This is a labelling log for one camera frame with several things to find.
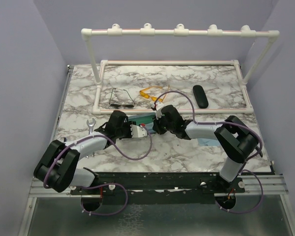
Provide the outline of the blue-grey glasses case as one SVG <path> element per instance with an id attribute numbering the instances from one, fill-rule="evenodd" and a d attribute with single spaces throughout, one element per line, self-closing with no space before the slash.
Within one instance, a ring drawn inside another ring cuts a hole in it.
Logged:
<path id="1" fill-rule="evenodd" d="M 128 120 L 136 122 L 136 124 L 147 124 L 153 123 L 153 119 L 155 118 L 155 113 L 145 113 L 145 114 L 138 114 L 129 116 Z"/>

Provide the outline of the black wire-frame sunglasses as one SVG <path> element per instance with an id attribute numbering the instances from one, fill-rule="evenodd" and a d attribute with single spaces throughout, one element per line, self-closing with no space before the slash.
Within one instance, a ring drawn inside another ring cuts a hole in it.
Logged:
<path id="1" fill-rule="evenodd" d="M 127 98 L 119 98 L 118 94 L 126 95 Z M 133 109 L 136 106 L 135 101 L 130 96 L 129 92 L 125 89 L 118 89 L 113 88 L 111 91 L 110 99 L 109 99 L 109 105 L 112 108 L 119 109 L 119 108 L 125 108 L 125 109 Z"/>

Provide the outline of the light blue cleaning cloth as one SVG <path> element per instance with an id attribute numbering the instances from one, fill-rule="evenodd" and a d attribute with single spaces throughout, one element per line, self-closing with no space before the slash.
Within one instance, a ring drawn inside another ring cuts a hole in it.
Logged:
<path id="1" fill-rule="evenodd" d="M 147 123 L 145 124 L 145 127 L 147 128 L 150 134 L 156 133 L 156 131 L 153 130 L 153 123 Z"/>

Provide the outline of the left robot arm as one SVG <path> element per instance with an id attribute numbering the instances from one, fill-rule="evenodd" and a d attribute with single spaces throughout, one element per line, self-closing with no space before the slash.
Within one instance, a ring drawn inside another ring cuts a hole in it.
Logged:
<path id="1" fill-rule="evenodd" d="M 117 139 L 132 138 L 128 116 L 113 111 L 109 120 L 91 134 L 71 142 L 52 141 L 34 169 L 33 175 L 45 187 L 62 192 L 71 185 L 80 159 L 98 150 L 104 150 L 116 143 Z"/>

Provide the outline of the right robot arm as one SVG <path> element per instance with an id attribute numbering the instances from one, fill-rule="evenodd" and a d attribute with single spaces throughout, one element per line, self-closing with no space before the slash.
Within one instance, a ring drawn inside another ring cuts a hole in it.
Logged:
<path id="1" fill-rule="evenodd" d="M 248 128 L 236 116 L 229 116 L 221 122 L 196 122 L 183 119 L 178 110 L 167 105 L 155 106 L 156 117 L 153 120 L 153 130 L 157 134 L 170 132 L 182 140 L 208 139 L 216 140 L 223 148 L 227 159 L 219 172 L 216 187 L 221 192 L 228 192 L 234 186 L 234 179 L 242 170 L 250 154 L 256 150 L 262 151 L 262 141 L 258 134 Z"/>

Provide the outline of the orange plastic sunglasses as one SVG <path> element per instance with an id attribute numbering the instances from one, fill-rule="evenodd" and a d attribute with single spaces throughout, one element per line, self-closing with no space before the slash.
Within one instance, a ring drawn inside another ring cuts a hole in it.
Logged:
<path id="1" fill-rule="evenodd" d="M 139 94 L 140 94 L 141 97 L 146 98 L 146 99 L 150 99 L 150 100 L 152 100 L 153 102 L 155 102 L 156 99 L 157 99 L 157 96 L 153 96 L 153 95 L 151 95 L 150 93 L 148 93 L 148 92 L 151 91 L 152 89 L 163 89 L 163 87 L 161 87 L 161 86 L 150 86 L 150 87 L 147 87 L 147 88 L 141 89 L 141 90 L 139 91 Z"/>

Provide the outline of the silver wrench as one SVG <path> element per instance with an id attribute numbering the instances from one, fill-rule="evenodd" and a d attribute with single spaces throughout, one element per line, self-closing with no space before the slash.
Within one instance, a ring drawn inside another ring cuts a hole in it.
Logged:
<path id="1" fill-rule="evenodd" d="M 94 131 L 94 126 L 96 124 L 96 120 L 94 118 L 91 121 L 88 119 L 86 123 L 88 126 L 88 134 L 90 135 Z"/>

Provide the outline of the black glasses case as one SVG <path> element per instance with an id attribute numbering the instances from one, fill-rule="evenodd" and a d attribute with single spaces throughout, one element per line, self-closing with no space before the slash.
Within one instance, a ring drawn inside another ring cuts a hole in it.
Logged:
<path id="1" fill-rule="evenodd" d="M 193 94 L 198 107 L 200 109 L 206 109 L 208 107 L 208 99 L 203 87 L 201 85 L 194 85 Z"/>

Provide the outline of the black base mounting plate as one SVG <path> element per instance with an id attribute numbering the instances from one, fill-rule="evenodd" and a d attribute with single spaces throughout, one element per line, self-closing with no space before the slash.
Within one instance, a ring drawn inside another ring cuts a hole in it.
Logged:
<path id="1" fill-rule="evenodd" d="M 243 180 L 236 177 L 227 183 L 218 173 L 109 173 L 99 172 L 94 185 L 100 189 L 72 190 L 87 203 L 104 205 L 214 204 L 217 196 L 243 193 Z"/>

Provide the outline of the white PVC pipe rack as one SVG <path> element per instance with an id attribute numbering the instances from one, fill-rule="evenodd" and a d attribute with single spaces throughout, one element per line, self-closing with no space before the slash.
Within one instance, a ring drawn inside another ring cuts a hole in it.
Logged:
<path id="1" fill-rule="evenodd" d="M 243 76 L 239 67 L 238 60 L 102 60 L 100 67 L 96 66 L 95 54 L 92 48 L 91 38 L 93 36 L 207 36 L 207 37 L 241 37 L 241 38 L 267 38 L 267 44 L 260 53 L 258 59 L 251 66 L 245 76 Z M 103 90 L 104 70 L 107 65 L 232 65 L 236 69 L 239 86 L 245 101 L 245 108 L 222 108 L 222 109 L 197 109 L 197 114 L 251 114 L 254 109 L 251 104 L 247 91 L 247 83 L 254 71 L 257 69 L 262 59 L 272 47 L 273 43 L 279 37 L 278 30 L 255 31 L 251 30 L 248 25 L 244 25 L 240 30 L 222 30 L 217 25 L 210 25 L 206 30 L 186 29 L 183 24 L 178 24 L 174 29 L 155 29 L 150 23 L 145 23 L 140 29 L 122 29 L 119 24 L 113 24 L 109 29 L 82 29 L 81 36 L 85 42 L 90 64 L 95 77 L 96 93 L 95 101 L 92 108 L 94 115 L 106 115 L 112 113 L 111 109 L 101 109 L 100 94 Z"/>

